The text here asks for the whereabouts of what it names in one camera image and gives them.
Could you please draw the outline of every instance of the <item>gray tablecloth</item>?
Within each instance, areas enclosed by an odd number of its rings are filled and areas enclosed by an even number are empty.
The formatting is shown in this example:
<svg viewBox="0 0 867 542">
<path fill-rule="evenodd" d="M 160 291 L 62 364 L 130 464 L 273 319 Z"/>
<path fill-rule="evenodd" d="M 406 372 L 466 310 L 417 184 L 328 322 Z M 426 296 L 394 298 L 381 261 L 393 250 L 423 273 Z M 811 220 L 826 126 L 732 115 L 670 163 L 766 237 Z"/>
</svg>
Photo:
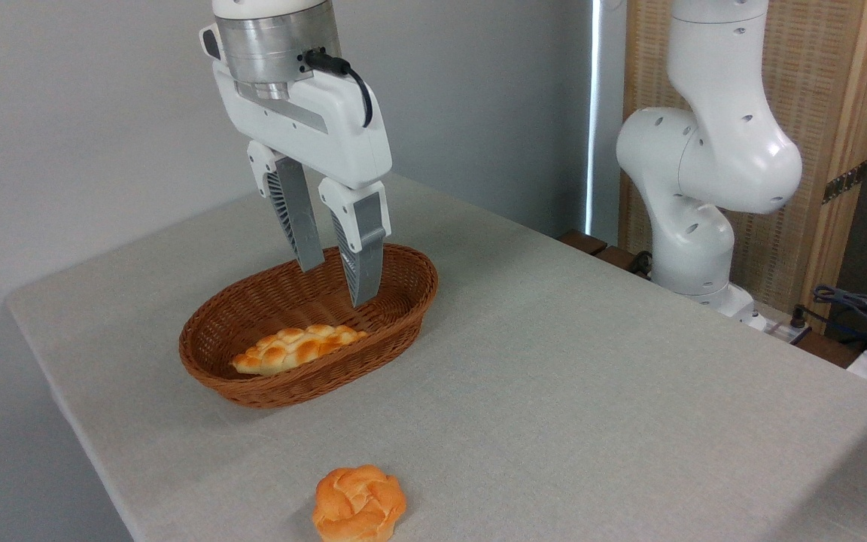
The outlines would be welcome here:
<svg viewBox="0 0 867 542">
<path fill-rule="evenodd" d="M 373 463 L 409 499 L 393 542 L 867 540 L 867 381 L 385 182 L 440 294 L 399 359 L 302 405 L 228 403 L 176 353 L 197 306 L 291 257 L 259 196 L 11 295 L 135 539 L 317 540 L 317 481 Z"/>
</svg>

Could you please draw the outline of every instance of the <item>bread roll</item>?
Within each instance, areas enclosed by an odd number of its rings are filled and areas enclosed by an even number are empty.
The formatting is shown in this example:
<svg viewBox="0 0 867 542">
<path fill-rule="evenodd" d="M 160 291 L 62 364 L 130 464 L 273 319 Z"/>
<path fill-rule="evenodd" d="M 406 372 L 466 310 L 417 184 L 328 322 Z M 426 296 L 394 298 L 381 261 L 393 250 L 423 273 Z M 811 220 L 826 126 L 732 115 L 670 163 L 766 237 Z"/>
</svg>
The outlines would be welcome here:
<svg viewBox="0 0 867 542">
<path fill-rule="evenodd" d="M 364 336 L 366 332 L 347 326 L 314 324 L 306 330 L 286 328 L 258 340 L 256 346 L 234 357 L 232 364 L 239 373 L 269 376 L 308 364 Z"/>
<path fill-rule="evenodd" d="M 316 525 L 323 542 L 386 542 L 406 510 L 396 477 L 372 465 L 337 469 L 316 486 Z"/>
</svg>

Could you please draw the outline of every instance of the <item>basket rim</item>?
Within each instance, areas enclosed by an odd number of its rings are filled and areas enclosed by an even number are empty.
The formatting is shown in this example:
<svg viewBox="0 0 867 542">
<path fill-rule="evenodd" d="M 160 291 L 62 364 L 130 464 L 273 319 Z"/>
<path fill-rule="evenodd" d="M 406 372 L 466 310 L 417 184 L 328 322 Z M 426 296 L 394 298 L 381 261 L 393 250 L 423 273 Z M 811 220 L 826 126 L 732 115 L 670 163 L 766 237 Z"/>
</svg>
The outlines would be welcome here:
<svg viewBox="0 0 867 542">
<path fill-rule="evenodd" d="M 418 320 L 422 320 L 424 314 L 427 312 L 427 309 L 430 308 L 431 303 L 434 301 L 437 295 L 437 288 L 440 285 L 440 276 L 437 274 L 437 268 L 434 267 L 434 262 L 430 261 L 430 258 L 427 257 L 426 254 L 423 254 L 422 251 L 413 249 L 412 247 L 407 247 L 405 245 L 398 245 L 395 243 L 385 243 L 383 245 L 383 251 L 399 251 L 399 253 L 407 254 L 407 256 L 411 257 L 413 260 L 420 263 L 423 267 L 426 267 L 429 270 L 430 276 L 430 284 L 427 291 L 423 293 L 420 300 L 412 306 L 412 308 L 407 311 L 407 313 L 400 317 L 400 319 L 395 324 L 385 325 L 381 329 L 377 330 L 375 333 L 371 333 L 369 336 L 365 336 L 361 340 L 357 340 L 355 343 L 348 344 L 347 346 L 343 346 L 334 350 L 331 353 L 328 353 L 324 356 L 317 358 L 316 360 L 310 361 L 310 363 L 302 364 L 302 366 L 291 368 L 291 370 L 282 371 L 282 373 L 276 373 L 271 375 L 251 375 L 245 378 L 224 378 L 221 376 L 214 375 L 213 373 L 208 373 L 208 371 L 204 370 L 199 366 L 194 360 L 192 353 L 192 342 L 190 341 L 190 337 L 192 336 L 193 330 L 196 329 L 196 324 L 203 320 L 206 316 L 210 315 L 210 312 L 214 311 L 216 305 L 219 303 L 219 299 L 226 297 L 225 294 L 230 291 L 236 291 L 239 288 L 245 288 L 245 284 L 256 278 L 268 274 L 274 274 L 283 272 L 283 265 L 293 263 L 295 264 L 295 260 L 286 261 L 275 265 L 271 268 L 264 269 L 248 277 L 244 277 L 231 285 L 221 289 L 212 297 L 207 299 L 205 303 L 203 303 L 193 314 L 189 317 L 186 323 L 183 325 L 182 332 L 179 335 L 179 358 L 182 361 L 184 367 L 186 367 L 186 371 L 193 378 L 199 380 L 203 385 L 207 385 L 209 388 L 217 388 L 218 385 L 223 385 L 224 387 L 228 387 L 228 385 L 256 385 L 257 383 L 262 383 L 263 385 L 268 385 L 269 387 L 280 387 L 280 385 L 290 385 L 296 383 L 298 381 L 302 381 L 306 377 L 314 375 L 316 373 L 320 373 L 321 370 L 326 370 L 327 367 L 333 366 L 333 364 L 339 363 L 341 360 L 344 360 L 348 356 L 351 356 L 355 353 L 358 353 L 360 350 L 364 350 L 365 348 L 372 346 L 375 343 L 379 343 L 382 340 L 390 339 L 392 336 L 400 335 L 403 330 L 419 324 Z M 339 254 L 339 248 L 336 246 L 329 247 L 326 250 L 326 256 L 333 256 L 333 254 Z"/>
</svg>

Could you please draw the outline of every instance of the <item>white device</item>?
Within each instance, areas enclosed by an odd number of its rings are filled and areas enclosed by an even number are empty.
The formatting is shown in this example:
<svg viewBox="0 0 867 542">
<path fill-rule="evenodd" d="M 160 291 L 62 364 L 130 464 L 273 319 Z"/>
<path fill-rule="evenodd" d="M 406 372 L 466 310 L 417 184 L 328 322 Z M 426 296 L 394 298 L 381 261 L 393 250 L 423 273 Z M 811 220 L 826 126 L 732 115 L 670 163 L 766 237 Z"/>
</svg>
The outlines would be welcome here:
<svg viewBox="0 0 867 542">
<path fill-rule="evenodd" d="M 776 212 L 801 181 L 765 97 L 767 13 L 768 0 L 674 0 L 668 78 L 692 110 L 641 109 L 617 138 L 651 222 L 651 280 L 757 329 L 753 299 L 729 281 L 734 233 L 718 207 Z"/>
<path fill-rule="evenodd" d="M 303 271 L 324 261 L 303 165 L 327 178 L 352 304 L 379 289 L 390 219 L 382 175 L 390 145 L 373 90 L 339 55 L 330 0 L 213 0 L 203 51 L 247 154 Z"/>
</svg>

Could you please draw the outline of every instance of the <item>wicker basket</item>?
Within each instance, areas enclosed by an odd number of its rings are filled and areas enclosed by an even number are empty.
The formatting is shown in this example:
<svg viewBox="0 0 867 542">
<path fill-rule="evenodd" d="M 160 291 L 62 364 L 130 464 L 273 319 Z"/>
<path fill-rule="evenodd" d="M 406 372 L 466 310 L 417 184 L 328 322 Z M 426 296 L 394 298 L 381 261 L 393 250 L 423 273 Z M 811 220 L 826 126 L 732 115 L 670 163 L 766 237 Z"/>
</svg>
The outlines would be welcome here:
<svg viewBox="0 0 867 542">
<path fill-rule="evenodd" d="M 382 367 L 420 333 L 437 295 L 437 271 L 419 251 L 383 248 L 381 288 L 354 309 L 337 249 L 303 273 L 296 261 L 230 285 L 190 316 L 179 357 L 190 375 L 237 404 L 274 408 L 307 401 Z M 283 328 L 345 324 L 370 333 L 308 364 L 272 376 L 237 373 L 230 361 L 263 336 Z"/>
</svg>

